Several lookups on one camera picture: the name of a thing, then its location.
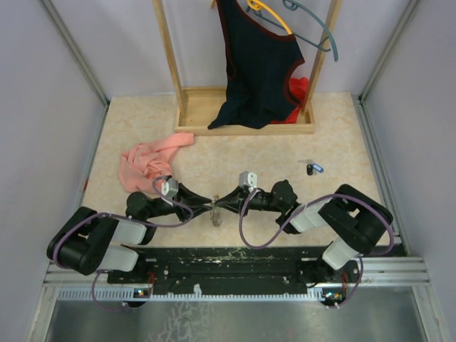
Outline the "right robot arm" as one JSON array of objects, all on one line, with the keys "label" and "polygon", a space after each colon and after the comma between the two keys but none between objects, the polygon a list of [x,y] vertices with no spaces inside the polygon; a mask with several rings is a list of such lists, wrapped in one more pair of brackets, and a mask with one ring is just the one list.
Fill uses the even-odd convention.
[{"label": "right robot arm", "polygon": [[[326,247],[318,264],[319,276],[328,282],[337,280],[352,259],[384,255],[394,245],[392,214],[348,184],[333,194],[301,204],[288,180],[275,183],[269,192],[241,183],[214,205],[239,215],[239,236],[246,247],[255,250],[269,247],[282,233],[303,234],[330,227],[337,237]],[[279,228],[261,245],[248,242],[244,233],[244,218],[250,210],[280,214],[276,219]]]}]

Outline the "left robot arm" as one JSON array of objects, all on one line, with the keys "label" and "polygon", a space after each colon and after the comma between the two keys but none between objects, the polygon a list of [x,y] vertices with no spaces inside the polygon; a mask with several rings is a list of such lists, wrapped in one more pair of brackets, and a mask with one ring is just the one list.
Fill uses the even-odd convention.
[{"label": "left robot arm", "polygon": [[170,175],[152,181],[157,198],[141,191],[127,198],[125,215],[79,207],[49,242],[46,256],[58,267],[90,275],[103,269],[112,242],[123,248],[149,244],[158,229],[181,227],[212,210],[212,200]]}]

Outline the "large keyring with small rings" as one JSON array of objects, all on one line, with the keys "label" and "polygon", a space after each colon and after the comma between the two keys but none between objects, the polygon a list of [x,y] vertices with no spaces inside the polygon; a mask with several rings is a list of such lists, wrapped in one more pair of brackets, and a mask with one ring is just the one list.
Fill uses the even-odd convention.
[{"label": "large keyring with small rings", "polygon": [[222,225],[222,216],[220,208],[216,206],[216,201],[219,199],[218,195],[212,198],[211,211],[209,212],[211,223],[214,227],[220,227]]}]

